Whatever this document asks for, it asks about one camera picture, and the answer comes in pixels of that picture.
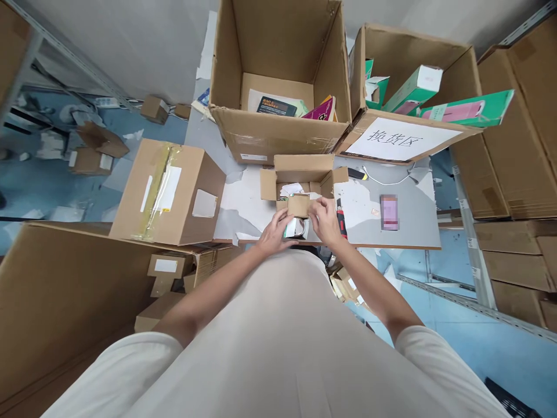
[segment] person's right hand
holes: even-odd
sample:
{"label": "person's right hand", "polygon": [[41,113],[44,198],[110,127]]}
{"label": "person's right hand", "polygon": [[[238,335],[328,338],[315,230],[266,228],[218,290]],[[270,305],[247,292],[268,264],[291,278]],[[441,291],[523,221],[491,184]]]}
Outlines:
{"label": "person's right hand", "polygon": [[312,200],[308,214],[312,220],[313,230],[327,247],[334,247],[342,242],[344,238],[338,225],[337,207],[334,199],[320,197]]}

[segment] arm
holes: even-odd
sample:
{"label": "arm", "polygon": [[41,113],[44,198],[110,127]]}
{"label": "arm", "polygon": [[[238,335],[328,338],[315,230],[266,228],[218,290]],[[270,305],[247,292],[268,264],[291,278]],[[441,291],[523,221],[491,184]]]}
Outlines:
{"label": "arm", "polygon": [[309,216],[313,230],[350,273],[364,301],[389,331],[393,342],[405,328],[423,325],[402,295],[341,236],[333,199],[313,201]]}
{"label": "arm", "polygon": [[186,348],[234,296],[245,278],[267,257],[298,244],[282,241],[284,229],[293,215],[287,209],[275,213],[256,245],[213,273],[199,287],[178,302],[153,331],[175,337]]}

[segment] handwritten sign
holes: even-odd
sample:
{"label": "handwritten sign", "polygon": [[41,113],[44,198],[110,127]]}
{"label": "handwritten sign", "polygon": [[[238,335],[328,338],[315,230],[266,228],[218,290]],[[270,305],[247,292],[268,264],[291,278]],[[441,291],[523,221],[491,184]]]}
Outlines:
{"label": "handwritten sign", "polygon": [[346,153],[383,160],[407,161],[438,147],[460,133],[452,129],[377,118],[362,136],[350,145]]}

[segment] cable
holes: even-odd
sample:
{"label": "cable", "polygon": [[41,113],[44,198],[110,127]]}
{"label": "cable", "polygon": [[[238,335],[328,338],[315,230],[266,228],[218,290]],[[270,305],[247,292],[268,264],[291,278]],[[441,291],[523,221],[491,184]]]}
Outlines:
{"label": "cable", "polygon": [[416,166],[416,161],[415,161],[414,164],[412,165],[412,168],[410,168],[410,169],[408,170],[408,174],[406,175],[406,177],[404,177],[401,181],[396,182],[396,183],[381,183],[379,180],[376,180],[376,179],[374,179],[372,176],[370,176],[370,174],[369,174],[369,173],[367,172],[367,170],[366,170],[366,166],[365,166],[365,165],[363,165],[362,168],[364,169],[364,172],[367,174],[367,176],[368,176],[371,180],[373,180],[374,182],[379,183],[379,184],[382,185],[382,186],[394,186],[394,185],[397,185],[397,184],[401,184],[404,180],[406,180],[408,177],[410,177],[410,172],[414,169],[415,166]]}

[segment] table surface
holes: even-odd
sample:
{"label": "table surface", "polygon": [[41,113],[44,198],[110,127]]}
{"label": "table surface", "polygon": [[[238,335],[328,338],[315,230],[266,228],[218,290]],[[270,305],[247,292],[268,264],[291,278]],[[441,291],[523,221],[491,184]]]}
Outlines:
{"label": "table surface", "polygon": [[[196,82],[194,97],[209,87],[209,80]],[[276,212],[273,202],[261,200],[259,195],[260,165],[237,163],[225,146],[217,125],[196,110],[191,111],[185,145],[207,151],[226,174],[226,184],[220,203],[214,240],[217,242],[249,242],[257,240],[261,231]],[[335,157],[334,167],[347,166],[362,171],[389,184],[402,180],[412,166],[381,164],[354,158]],[[335,185],[335,198],[342,199],[348,240],[357,247],[440,249],[437,208],[429,158],[416,163],[412,178],[397,185],[381,185],[371,179],[350,179]],[[398,197],[399,230],[381,229],[379,197],[395,194]],[[308,243],[319,243],[313,229]]]}

